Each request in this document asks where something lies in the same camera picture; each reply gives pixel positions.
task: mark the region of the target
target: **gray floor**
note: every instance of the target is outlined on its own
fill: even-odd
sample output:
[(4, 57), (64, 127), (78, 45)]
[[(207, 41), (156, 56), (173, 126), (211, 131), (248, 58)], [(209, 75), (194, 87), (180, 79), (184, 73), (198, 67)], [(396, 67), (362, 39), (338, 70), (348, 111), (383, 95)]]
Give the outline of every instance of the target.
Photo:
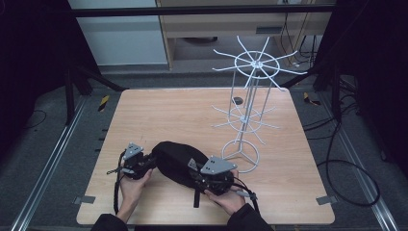
[[(262, 49), (264, 38), (242, 38), (251, 49)], [(310, 49), (307, 44), (304, 51)], [(278, 55), (278, 44), (273, 40), (269, 43), (269, 54)], [(174, 67), (171, 70), (145, 70), (137, 74), (108, 75), (112, 81), (128, 88), (195, 88), (195, 87), (230, 87), (231, 72), (214, 72), (212, 67), (220, 68), (232, 64), (231, 60), (214, 54), (216, 48), (220, 52), (239, 54), (242, 49), (235, 38), (218, 38), (218, 41), (207, 43), (196, 39), (179, 39), (175, 53)], [(307, 69), (305, 63), (300, 67), (288, 67), (293, 70)], [(292, 74), (276, 77), (276, 82), (284, 83), (293, 78)], [(291, 89), (293, 102), (302, 124), (310, 124), (330, 117), (329, 110), (323, 105), (314, 105), (304, 101), (304, 92), (308, 92), (312, 100), (322, 103), (330, 95), (330, 91), (313, 92), (311, 84), (314, 78), (308, 78)], [(33, 230), (82, 230), (89, 229), (76, 222), (79, 205), (72, 204), (75, 196), (85, 193), (91, 172), (98, 157), (98, 150), (103, 144), (106, 129), (109, 128), (115, 106), (120, 97), (119, 92), (107, 89), (92, 82), (94, 91), (90, 96), (79, 96), (76, 102), (84, 100), (85, 105), (73, 134), (69, 139), (63, 155), (58, 162), (47, 188), (38, 203), (31, 222)], [(104, 112), (97, 112), (104, 95), (109, 95)], [(354, 103), (348, 97), (343, 107)], [(46, 93), (37, 101), (36, 110), (19, 140), (11, 152), (13, 158), (1, 166), (0, 185), (0, 230), (9, 230), (18, 216), (27, 198), (32, 192), (41, 175), (42, 169), (64, 131), (65, 107), (64, 89), (56, 89)], [(318, 225), (278, 225), (277, 230), (408, 230), (408, 180), (402, 175), (394, 163), (383, 162), (380, 150), (367, 128), (365, 121), (356, 115), (358, 109), (344, 114), (342, 132), (336, 136), (330, 152), (331, 159), (348, 160), (350, 147), (344, 145), (344, 137), (352, 143), (353, 152), (357, 153), (364, 168), (376, 180), (381, 190), (381, 201), (386, 211), (376, 212), (376, 207), (358, 207), (339, 198), (333, 204), (336, 220), (327, 226)], [(329, 122), (319, 129), (306, 132), (308, 139), (331, 136), (334, 123)], [(316, 163), (325, 160), (330, 139), (309, 140)], [(319, 167), (320, 175), (329, 195), (335, 195), (330, 188), (324, 167)], [(366, 203), (365, 186), (361, 186), (359, 171), (353, 167), (330, 165), (330, 177), (336, 189), (347, 198)], [(259, 201), (260, 206), (267, 206)], [(391, 215), (397, 228), (384, 228), (379, 221), (381, 216)]]

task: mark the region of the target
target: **person's hand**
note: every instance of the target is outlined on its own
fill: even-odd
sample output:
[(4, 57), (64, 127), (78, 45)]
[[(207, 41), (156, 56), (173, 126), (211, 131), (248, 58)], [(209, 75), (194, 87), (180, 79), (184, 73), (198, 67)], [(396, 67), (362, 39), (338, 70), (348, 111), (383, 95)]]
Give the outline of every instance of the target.
[(149, 169), (144, 176), (139, 180), (131, 179), (127, 176), (123, 176), (120, 180), (120, 191), (122, 192), (122, 205), (116, 216), (127, 222), (132, 215), (136, 206), (139, 203), (141, 192), (152, 175), (153, 169)]
[[(233, 169), (231, 172), (233, 173), (234, 177), (238, 178), (237, 170)], [(241, 190), (242, 189), (237, 186), (232, 186), (229, 192), (222, 195), (215, 195), (208, 190), (204, 191), (204, 193), (208, 195), (210, 200), (213, 200), (215, 203), (220, 205), (225, 212), (231, 216), (235, 212), (239, 211), (239, 209), (245, 204), (245, 199), (243, 196), (237, 194), (237, 191)]]

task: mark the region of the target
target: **white wire rack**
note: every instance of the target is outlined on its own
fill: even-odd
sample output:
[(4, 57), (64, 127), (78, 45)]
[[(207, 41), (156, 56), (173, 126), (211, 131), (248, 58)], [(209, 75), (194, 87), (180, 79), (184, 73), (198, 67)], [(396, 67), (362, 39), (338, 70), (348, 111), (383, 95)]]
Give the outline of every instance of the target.
[[(213, 106), (214, 109), (227, 114), (227, 122), (221, 123), (218, 125), (214, 125), (214, 127), (230, 125), (232, 128), (234, 128), (238, 132), (237, 136), (233, 140), (229, 141), (228, 143), (224, 145), (221, 151), (221, 157), (222, 159), (233, 159), (237, 157), (244, 157), (253, 166), (247, 170), (240, 169), (240, 172), (249, 172), (255, 169), (255, 167), (259, 164), (260, 153), (252, 142), (247, 141), (243, 138), (243, 135), (248, 134), (248, 133), (254, 134), (256, 138), (260, 141), (260, 143), (265, 145), (266, 143), (262, 141), (260, 136), (258, 136), (257, 131), (262, 126), (267, 126), (271, 128), (279, 128), (277, 126), (266, 124), (263, 122), (264, 114), (271, 112), (275, 109), (275, 107), (266, 109), (269, 94), (270, 94), (270, 89), (272, 88), (272, 85), (276, 86), (281, 91), (285, 90), (285, 89), (280, 88), (279, 85), (276, 84), (276, 82), (274, 81), (274, 77), (280, 71), (285, 71), (285, 72), (289, 72), (292, 74), (305, 74), (306, 72), (296, 72), (296, 71), (291, 71), (291, 70), (281, 68), (281, 65), (278, 61), (281, 59), (290, 57), (294, 55), (296, 52), (293, 52), (292, 54), (282, 56), (279, 58), (274, 58), (273, 56), (265, 52), (267, 45), (268, 45), (269, 38), (267, 38), (267, 41), (265, 42), (265, 45), (262, 51), (248, 51), (245, 48), (245, 46), (242, 44), (240, 37), (237, 37), (237, 40), (240, 43), (241, 47), (243, 48), (243, 52), (239, 54), (238, 56), (225, 54), (225, 53), (221, 53), (221, 52), (214, 50), (219, 55), (234, 58), (233, 66), (225, 67), (225, 68), (213, 68), (213, 70), (215, 71), (234, 69), (234, 77), (233, 77), (233, 83), (231, 87), (230, 104), (229, 104), (228, 111), (224, 111), (222, 109), (219, 109)], [(246, 90), (246, 97), (242, 101), (242, 104), (241, 102), (238, 102), (239, 100), (237, 98), (234, 97), (234, 88), (235, 88), (237, 71), (241, 73), (243, 76), (247, 77), (247, 81), (245, 83), (245, 86), (243, 87)], [(256, 107), (254, 106), (256, 91), (257, 91), (257, 88), (259, 87), (260, 80), (264, 80), (264, 79), (270, 80), (268, 94), (265, 98), (264, 104), (262, 105), (261, 109), (257, 110)], [(234, 151), (232, 153), (226, 153), (227, 147), (231, 145), (236, 145), (237, 151)], [(244, 145), (249, 146), (249, 150), (253, 152), (252, 155), (243, 150)]]

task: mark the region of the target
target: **wall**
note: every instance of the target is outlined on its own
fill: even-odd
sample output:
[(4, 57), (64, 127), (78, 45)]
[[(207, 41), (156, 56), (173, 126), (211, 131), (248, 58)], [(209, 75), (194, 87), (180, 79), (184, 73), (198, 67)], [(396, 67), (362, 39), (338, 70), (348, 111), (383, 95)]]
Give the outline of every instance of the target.
[[(156, 7), (154, 0), (69, 0), (72, 9)], [(93, 57), (101, 70), (167, 65), (158, 16), (78, 18)]]

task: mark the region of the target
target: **sleeve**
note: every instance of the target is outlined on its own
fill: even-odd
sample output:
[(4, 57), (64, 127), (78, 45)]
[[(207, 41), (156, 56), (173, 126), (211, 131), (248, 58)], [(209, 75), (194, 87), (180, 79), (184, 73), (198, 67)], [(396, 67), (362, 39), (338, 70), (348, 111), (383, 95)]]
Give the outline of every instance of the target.
[(229, 231), (273, 230), (249, 204), (243, 205), (237, 213), (229, 218), (227, 228)]
[(90, 231), (128, 231), (126, 224), (111, 214), (103, 214), (99, 217)]

